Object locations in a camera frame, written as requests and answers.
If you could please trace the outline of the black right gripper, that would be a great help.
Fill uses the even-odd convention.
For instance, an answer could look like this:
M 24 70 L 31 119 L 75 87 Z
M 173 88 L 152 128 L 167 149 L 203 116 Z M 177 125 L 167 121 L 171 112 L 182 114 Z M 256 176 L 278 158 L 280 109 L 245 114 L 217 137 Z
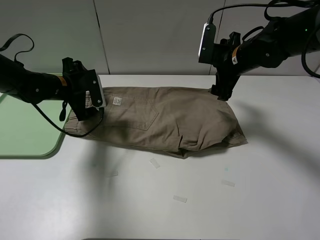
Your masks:
M 236 73 L 232 62 L 233 51 L 241 44 L 241 34 L 232 32 L 229 39 L 221 39 L 213 45 L 211 64 L 216 68 L 215 84 L 211 87 L 211 94 L 218 100 L 229 100 L 240 76 Z

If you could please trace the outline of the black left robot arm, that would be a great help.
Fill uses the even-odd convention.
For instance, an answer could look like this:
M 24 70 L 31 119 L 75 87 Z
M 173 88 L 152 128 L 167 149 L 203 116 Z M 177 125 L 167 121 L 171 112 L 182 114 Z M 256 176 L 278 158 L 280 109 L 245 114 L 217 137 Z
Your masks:
M 79 121 L 87 120 L 106 106 L 102 85 L 94 69 L 66 57 L 62 75 L 32 72 L 20 63 L 0 56 L 0 92 L 30 104 L 59 100 L 69 104 Z

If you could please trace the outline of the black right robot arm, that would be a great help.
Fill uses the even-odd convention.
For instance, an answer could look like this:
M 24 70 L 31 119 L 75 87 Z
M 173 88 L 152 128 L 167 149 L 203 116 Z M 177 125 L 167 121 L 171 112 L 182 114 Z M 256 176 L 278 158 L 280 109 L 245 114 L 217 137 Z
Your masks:
M 240 76 L 259 67 L 274 69 L 290 57 L 300 56 L 303 69 L 312 77 L 306 55 L 320 50 L 320 2 L 318 0 L 272 0 L 265 7 L 300 7 L 304 11 L 290 17 L 270 16 L 266 26 L 258 26 L 244 36 L 232 32 L 213 47 L 212 64 L 216 82 L 211 94 L 228 101 Z

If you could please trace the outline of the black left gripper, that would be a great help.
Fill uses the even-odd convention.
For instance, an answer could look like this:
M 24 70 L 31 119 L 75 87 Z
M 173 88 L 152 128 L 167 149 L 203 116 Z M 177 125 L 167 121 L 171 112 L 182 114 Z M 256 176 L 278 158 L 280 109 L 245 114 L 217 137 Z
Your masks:
M 85 74 L 88 71 L 81 61 L 66 57 L 62 60 L 62 77 L 66 81 L 66 100 L 79 121 L 88 120 L 98 112 L 85 87 Z

